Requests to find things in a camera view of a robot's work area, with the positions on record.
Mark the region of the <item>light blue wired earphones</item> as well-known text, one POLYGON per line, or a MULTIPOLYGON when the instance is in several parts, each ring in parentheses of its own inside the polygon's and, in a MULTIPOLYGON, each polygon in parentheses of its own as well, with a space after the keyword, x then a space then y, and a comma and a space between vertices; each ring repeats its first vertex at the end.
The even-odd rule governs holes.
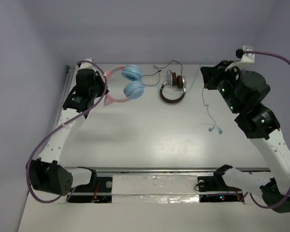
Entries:
MULTIPOLYGON (((194 83, 195 83, 195 81, 196 81, 196 77, 197 77, 197 75, 198 75, 198 72, 200 71, 201 66, 202 66, 203 64, 205 64, 206 61, 210 61, 210 62, 212 62, 213 65, 216 64, 216 62, 215 62, 213 59, 211 59, 211 58, 206 58, 206 59, 204 59, 204 60, 202 61, 202 63, 200 64, 200 66, 198 67, 198 69, 197 69, 197 71, 196 71, 196 74, 195 74, 195 77, 194 77, 194 79, 193 79, 193 81, 192 81, 192 84, 191 84, 191 86, 188 88, 187 92, 189 92, 189 91, 192 89, 192 87, 193 87, 193 85, 194 85, 194 83)), ((182 74, 182 73, 183 73, 183 65, 182 65, 180 62, 176 61, 176 60, 171 60, 167 65, 165 65, 165 66, 163 66, 163 67, 157 67, 156 65, 153 64, 153 68, 157 69, 157 71, 156 71, 155 73, 153 73, 153 74, 145 74, 145 75, 142 75, 140 79, 142 79, 142 77, 144 77, 144 76, 154 76, 154 75, 156 75, 157 73, 159 73, 160 71, 162 71, 164 68, 166 68, 167 66, 169 66, 169 65, 170 65, 171 63, 173 63, 173 62, 175 62, 175 63, 177 63, 177 64, 179 64, 179 65, 181 66, 181 74, 182 74)), ((158 81, 157 83, 155 83, 155 84, 145 84, 145 86, 146 86, 146 87, 157 87, 158 90, 161 90, 162 88, 159 86, 160 81, 161 81, 161 74, 159 74, 159 81, 158 81)), ((218 126, 217 122, 215 121, 215 119, 214 119, 214 118, 212 117, 212 115, 210 114, 210 111, 209 111, 209 105, 205 103, 204 90, 205 90, 205 88, 203 87, 203 88, 202 88, 202 92, 201 92, 201 97, 202 97, 202 101, 203 101, 203 106, 206 107, 206 113, 207 113, 207 115, 208 115, 208 116, 210 117, 210 119, 214 122, 213 126, 208 128, 208 131, 209 131, 209 132, 212 132, 214 129, 217 129, 218 133, 221 135, 221 134, 223 134, 223 130, 218 126)))

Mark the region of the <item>pink blue cat-ear headphones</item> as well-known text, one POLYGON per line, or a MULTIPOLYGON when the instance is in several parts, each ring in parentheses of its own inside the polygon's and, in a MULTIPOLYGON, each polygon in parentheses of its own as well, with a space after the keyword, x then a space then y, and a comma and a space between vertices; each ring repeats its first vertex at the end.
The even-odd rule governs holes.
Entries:
POLYGON ((113 103, 124 103, 130 100, 135 100, 141 97, 144 93, 145 85, 140 81, 142 72, 137 65, 130 64, 126 66, 118 66, 105 73, 106 79, 108 80, 117 71, 121 71, 122 76, 130 81, 129 84, 127 84, 123 89, 125 98, 116 99, 107 93, 104 97, 104 106, 108 106, 113 103))

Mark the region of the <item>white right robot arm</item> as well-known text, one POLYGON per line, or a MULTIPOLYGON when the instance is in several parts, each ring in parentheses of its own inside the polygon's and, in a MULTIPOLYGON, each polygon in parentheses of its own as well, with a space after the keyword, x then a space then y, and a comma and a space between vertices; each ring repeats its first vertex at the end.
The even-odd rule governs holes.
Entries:
POLYGON ((261 197, 267 208, 290 213, 290 150, 273 111, 262 104, 270 86, 261 74, 242 72, 238 67, 228 69, 230 64, 224 60, 214 67, 201 67, 204 87, 218 90, 231 112, 237 114, 236 124, 261 153, 273 177, 262 179, 225 164, 199 183, 199 190, 244 189, 261 197))

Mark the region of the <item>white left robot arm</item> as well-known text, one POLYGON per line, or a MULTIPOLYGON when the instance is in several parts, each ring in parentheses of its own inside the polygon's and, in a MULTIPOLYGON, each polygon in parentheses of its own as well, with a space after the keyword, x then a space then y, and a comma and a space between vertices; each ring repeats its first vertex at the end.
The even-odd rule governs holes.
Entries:
POLYGON ((108 93, 107 75, 93 68, 80 68, 76 85, 70 90, 63 105, 56 128, 33 150, 27 165, 26 179, 31 196, 43 203, 36 191, 70 196, 77 190, 95 190, 97 173, 85 166, 68 168, 65 154, 89 112, 108 93))

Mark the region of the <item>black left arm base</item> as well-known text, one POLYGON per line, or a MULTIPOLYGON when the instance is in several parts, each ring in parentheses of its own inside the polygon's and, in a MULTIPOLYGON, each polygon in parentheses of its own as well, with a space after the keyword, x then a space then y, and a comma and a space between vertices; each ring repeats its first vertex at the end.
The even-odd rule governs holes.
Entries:
POLYGON ((66 198, 69 203, 112 203, 112 176, 98 176, 93 186, 78 186, 66 198))

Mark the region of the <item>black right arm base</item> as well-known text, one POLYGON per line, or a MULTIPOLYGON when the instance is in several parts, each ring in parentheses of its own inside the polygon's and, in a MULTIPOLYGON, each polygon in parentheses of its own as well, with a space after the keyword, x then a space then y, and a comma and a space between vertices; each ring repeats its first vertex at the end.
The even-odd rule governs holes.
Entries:
POLYGON ((198 176, 194 190, 199 193, 201 203, 240 202, 248 193, 236 187, 228 187, 216 176, 198 176))

